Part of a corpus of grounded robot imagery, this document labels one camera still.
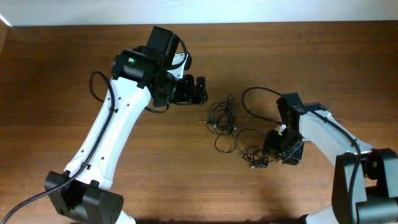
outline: black cable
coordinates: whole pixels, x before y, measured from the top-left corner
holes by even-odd
[[[258,115],[256,115],[256,114],[250,112],[249,110],[247,110],[247,108],[246,108],[245,105],[244,105],[244,101],[243,101],[243,96],[244,96],[244,94],[246,94],[248,91],[253,90],[253,89],[267,90],[267,91],[269,91],[269,92],[271,92],[271,93],[275,93],[276,95],[279,95],[279,96],[281,96],[281,97],[284,97],[286,100],[290,101],[288,98],[286,98],[286,97],[285,97],[284,95],[282,95],[281,93],[279,93],[279,92],[277,92],[277,91],[275,91],[275,90],[271,90],[271,89],[269,89],[269,88],[265,88],[265,87],[252,87],[252,88],[248,88],[247,90],[245,90],[245,91],[243,92],[243,95],[242,95],[242,104],[243,104],[243,107],[245,108],[245,110],[246,110],[248,113],[252,114],[252,115],[255,116],[255,117],[261,118],[261,119],[265,119],[265,120],[268,120],[268,121],[271,120],[271,119],[268,119],[268,118],[260,117],[260,116],[258,116]],[[295,104],[301,106],[303,109],[306,110],[306,107],[305,107],[302,103],[299,103],[299,102],[292,102],[292,101],[290,101],[290,102],[291,102],[291,103],[295,103]],[[356,160],[355,160],[355,164],[354,164],[353,173],[351,174],[351,178],[350,178],[350,180],[349,180],[349,190],[348,190],[348,197],[349,197],[349,200],[351,201],[351,203],[349,204],[349,214],[350,214],[350,217],[351,217],[351,222],[354,223],[354,215],[353,215],[353,190],[354,190],[354,184],[355,184],[356,173],[358,172],[359,165],[361,164],[361,150],[360,150],[358,144],[356,143],[356,140],[353,139],[353,138],[351,137],[351,135],[349,135],[343,128],[341,128],[340,126],[338,126],[338,125],[335,124],[334,122],[330,121],[327,117],[324,117],[324,116],[318,114],[318,113],[315,112],[315,111],[310,111],[310,112],[313,113],[315,116],[319,117],[320,119],[322,119],[324,122],[326,122],[326,123],[332,125],[334,128],[336,128],[336,129],[337,129],[338,131],[340,131],[342,134],[344,134],[344,135],[348,138],[348,140],[351,142],[351,145],[352,145],[353,147],[355,147],[355,149],[356,149],[357,155],[356,155]]]
[[[252,168],[266,168],[268,166],[268,164],[273,160],[269,160],[268,156],[264,156],[262,154],[262,149],[257,147],[257,146],[250,146],[248,148],[246,148],[246,150],[242,150],[239,148],[239,144],[238,144],[238,139],[239,139],[239,135],[244,132],[244,131],[254,131],[259,133],[262,137],[264,137],[264,139],[267,137],[266,135],[264,135],[261,131],[258,131],[256,129],[252,129],[252,128],[244,128],[242,130],[240,130],[238,132],[238,134],[236,135],[236,139],[235,139],[235,145],[236,148],[243,153],[242,158],[246,161],[249,161],[252,164]],[[254,152],[250,152],[250,149],[257,149]]]
[[[188,50],[187,50],[187,46],[185,46],[185,43],[184,43],[184,41],[182,41],[182,39],[180,39],[180,44],[181,44],[182,49],[183,49],[183,51],[184,51],[184,59],[183,59],[180,63],[178,63],[178,64],[171,65],[169,68],[167,68],[167,70],[174,70],[174,69],[176,69],[176,68],[181,67],[182,64],[184,64],[185,60],[187,59],[188,54],[189,54],[189,52],[188,52]]]
[[[144,109],[145,109],[146,111],[151,112],[151,113],[164,113],[164,112],[166,112],[169,108],[170,108],[170,103],[167,102],[167,104],[166,104],[166,109],[163,110],[163,111],[157,111],[157,110],[154,110],[154,109],[149,108],[149,107],[147,107],[147,106],[146,106]]]
[[[210,129],[210,124],[213,125],[213,129],[215,131]],[[236,110],[234,98],[231,95],[228,95],[226,101],[216,102],[210,106],[206,126],[211,133],[218,135],[214,142],[217,151],[222,153],[230,153],[235,150],[236,145],[234,145],[234,147],[228,151],[221,150],[217,146],[217,140],[221,136],[230,135],[233,139],[235,139],[233,132],[236,130]]]
[[[103,103],[104,100],[102,100],[101,98],[99,98],[99,97],[94,93],[94,91],[93,91],[93,81],[94,81],[94,77],[95,77],[95,74],[94,74],[94,75],[93,75],[93,74],[90,75],[90,80],[89,80],[89,82],[88,82],[88,89],[89,89],[91,95],[93,95],[94,98],[95,98],[96,100],[98,100],[99,102],[102,102],[102,103]]]
[[[95,153],[95,151],[96,151],[98,145],[100,144],[100,141],[101,141],[101,139],[102,139],[102,137],[103,137],[103,135],[104,135],[104,133],[105,133],[105,131],[106,131],[106,128],[108,127],[109,122],[111,121],[111,118],[112,118],[112,115],[113,115],[113,111],[114,111],[114,105],[115,105],[115,98],[114,98],[114,93],[113,93],[112,86],[111,86],[109,80],[106,78],[106,76],[105,76],[102,72],[100,72],[100,71],[95,71],[95,72],[93,72],[93,73],[91,74],[91,77],[90,77],[90,83],[91,83],[91,84],[90,84],[90,92],[91,92],[91,90],[92,90],[92,86],[91,86],[92,83],[93,83],[93,82],[92,82],[92,78],[93,78],[93,76],[95,76],[96,74],[101,75],[101,77],[104,79],[106,85],[107,85],[108,88],[109,88],[109,93],[110,93],[110,95],[111,95],[111,109],[110,109],[110,112],[109,112],[109,114],[108,114],[108,117],[106,118],[106,121],[105,121],[105,123],[104,123],[104,125],[103,125],[103,127],[102,127],[102,129],[101,129],[101,131],[100,131],[100,133],[99,133],[99,135],[98,135],[98,137],[97,137],[95,143],[94,143],[94,146],[93,146],[93,148],[91,149],[90,153],[88,154],[86,160],[81,164],[81,166],[80,166],[80,168],[78,169],[78,171],[76,172],[76,174],[74,174],[73,176],[71,176],[71,177],[70,177],[66,182],[64,182],[63,184],[60,184],[60,185],[58,185],[58,186],[56,186],[56,187],[53,187],[53,188],[51,188],[51,189],[49,189],[49,190],[46,190],[46,191],[44,191],[44,192],[42,192],[42,193],[40,193],[40,194],[37,194],[37,195],[35,195],[35,196],[31,197],[31,198],[28,198],[27,200],[25,200],[25,201],[21,202],[20,204],[18,204],[17,206],[15,206],[15,207],[14,207],[11,211],[9,211],[9,212],[7,213],[7,215],[3,218],[1,224],[6,224],[7,221],[8,221],[8,219],[10,219],[11,216],[12,216],[14,213],[16,213],[19,209],[21,209],[23,206],[25,206],[25,205],[27,205],[27,204],[29,204],[29,203],[31,203],[31,202],[33,202],[33,201],[39,199],[39,198],[42,198],[42,197],[44,197],[44,196],[46,196],[46,195],[48,195],[48,194],[51,194],[52,192],[54,192],[54,191],[56,191],[56,190],[59,190],[59,189],[65,187],[66,185],[70,184],[72,181],[74,181],[74,180],[84,171],[84,169],[86,169],[86,167],[87,167],[89,161],[90,161],[91,158],[93,157],[93,155],[94,155],[94,153]]]
[[[269,91],[269,92],[271,92],[271,93],[275,93],[276,95],[279,95],[279,96],[283,96],[283,95],[282,95],[281,93],[278,93],[278,92],[275,91],[275,90],[271,90],[271,89],[269,89],[269,88],[260,87],[260,86],[257,86],[257,87],[250,87],[250,88],[248,88],[247,90],[245,90],[245,91],[242,93],[242,105],[243,105],[243,108],[244,108],[249,114],[251,114],[251,115],[253,115],[253,116],[257,117],[257,118],[264,119],[264,120],[266,120],[266,121],[272,121],[272,122],[274,122],[274,123],[276,123],[276,124],[278,124],[278,125],[282,125],[282,122],[281,122],[281,121],[277,121],[277,120],[274,120],[274,119],[270,119],[270,118],[265,118],[265,117],[263,117],[263,116],[259,116],[259,115],[255,114],[255,113],[253,113],[252,111],[250,111],[250,110],[246,107],[246,105],[244,104],[244,96],[245,96],[245,94],[246,94],[248,91],[250,91],[250,90],[267,90],[267,91]]]
[[[234,132],[236,131],[236,126],[237,126],[237,116],[236,116],[234,99],[231,95],[228,95],[226,101],[216,102],[210,106],[208,119],[206,121],[206,126],[211,133],[218,135],[216,140],[214,141],[214,145],[217,151],[222,153],[231,153],[235,149],[238,149],[243,154],[242,158],[251,163],[252,168],[257,168],[257,167],[266,168],[268,166],[268,163],[270,161],[268,160],[267,156],[262,155],[262,149],[259,149],[256,146],[248,147],[245,150],[239,148],[238,146],[239,135],[244,131],[255,131],[261,134],[261,136],[264,138],[266,136],[262,134],[260,131],[251,128],[242,129],[237,133],[236,137],[234,136]],[[233,147],[227,151],[220,149],[217,146],[217,141],[221,136],[231,137],[234,142]]]

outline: tangled cable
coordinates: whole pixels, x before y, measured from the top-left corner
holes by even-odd
[[[245,128],[240,130],[236,137],[234,132],[237,130],[237,116],[234,104],[234,98],[232,95],[228,95],[226,101],[216,102],[210,106],[209,115],[207,121],[205,121],[207,129],[217,134],[217,138],[214,142],[215,148],[221,153],[231,153],[235,149],[238,149],[243,155],[242,158],[251,163],[251,168],[266,168],[269,162],[267,156],[262,155],[262,149],[257,146],[250,146],[246,149],[241,149],[238,146],[239,135],[244,131],[255,131],[261,134],[265,139],[265,135],[258,130]],[[217,146],[217,141],[221,136],[230,136],[233,139],[233,146],[228,150],[222,150]]]

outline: white arm segment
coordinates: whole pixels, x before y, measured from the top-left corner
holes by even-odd
[[[324,117],[326,116],[329,121],[343,128],[331,116],[329,111],[318,110],[316,112]],[[351,146],[351,142],[343,133],[332,125],[325,123],[322,119],[311,112],[300,116],[300,123],[298,126],[300,128],[300,134],[304,138],[313,142],[319,150],[327,156],[333,166],[336,164],[336,156],[343,155],[346,152],[356,154],[355,147]],[[351,135],[353,139],[356,139],[349,131],[345,128],[343,129]],[[356,143],[358,144],[362,154],[369,153],[373,149],[373,146],[362,142],[359,139],[356,140]]]
[[[90,169],[84,170],[76,178],[76,180],[86,184],[89,184],[91,180],[96,180],[99,182],[98,187],[102,190],[109,190],[111,188],[114,170],[118,163],[120,153],[123,150],[138,116],[151,99],[150,92],[147,87],[144,89],[138,88],[137,82],[132,80],[119,77],[117,80],[111,80],[111,85],[116,100],[115,113],[113,114],[112,120],[89,163]],[[90,150],[104,125],[110,106],[111,100],[108,91],[101,111],[95,119],[86,140],[75,157],[65,168],[65,170],[69,170],[71,172],[70,176],[80,168],[81,163],[90,153]],[[121,211],[117,223],[135,224],[136,221],[127,215],[126,212]]]
[[[341,128],[343,128],[337,121],[331,116],[329,111],[318,110],[316,111],[318,114],[322,116],[326,116],[329,121],[334,122]],[[304,115],[300,116],[299,121],[300,134],[313,142],[319,150],[321,150],[324,155],[330,160],[333,166],[336,165],[336,157],[342,155],[346,152],[352,152],[357,154],[356,149],[351,146],[351,142],[348,138],[341,133],[339,130],[334,128],[331,124],[325,123],[318,116],[314,115],[311,112],[308,112]],[[351,135],[353,139],[356,139],[349,131],[343,128],[348,134]],[[369,153],[373,147],[365,142],[356,140],[361,153]],[[357,173],[356,182],[354,188],[359,185],[364,185],[363,175],[362,175],[362,167],[359,168]],[[338,224],[335,214],[333,213],[333,208],[329,205],[327,208],[320,210],[319,212],[310,214],[306,217],[305,221],[307,224]]]

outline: table surface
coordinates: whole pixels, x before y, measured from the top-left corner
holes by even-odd
[[[142,112],[120,157],[111,191],[139,219],[265,222],[297,218],[331,202],[334,168],[312,143],[298,166],[250,169],[238,152],[221,154],[203,124],[210,105],[236,100],[238,129],[278,127],[247,114],[251,86],[298,92],[377,148],[398,148],[398,22],[293,22],[167,25],[205,76],[205,105]],[[12,27],[0,59],[0,217],[43,191],[83,143],[101,103],[88,91],[93,70],[109,74],[115,55],[146,43],[152,26]],[[96,91],[106,87],[98,79]],[[279,119],[277,97],[247,96],[248,107]],[[242,135],[241,147],[263,138]],[[229,147],[222,139],[221,147]],[[10,223],[69,223],[48,197]]]

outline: wood grain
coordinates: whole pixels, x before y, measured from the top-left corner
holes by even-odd
[[[213,102],[232,94],[238,128],[275,125],[249,116],[250,86],[297,91],[319,101],[357,137],[378,148],[398,144],[398,22],[308,22],[164,26],[187,44],[190,73],[206,76],[204,106],[143,112],[124,148],[112,192],[140,219],[271,221],[316,212],[331,202],[333,166],[311,143],[298,166],[251,170],[234,152],[220,154],[203,125]],[[116,54],[145,44],[152,26],[11,27],[0,59],[0,217],[43,190],[81,146],[101,105],[88,92],[93,70],[108,72]],[[98,82],[96,91],[105,93]],[[250,109],[278,118],[276,96],[253,91]],[[254,134],[241,147],[261,145]],[[228,147],[230,141],[220,144]],[[69,223],[48,198],[10,223]]]
[[[2,48],[4,47],[4,43],[7,38],[9,26],[7,26],[1,19],[0,19],[0,56],[2,52]]]

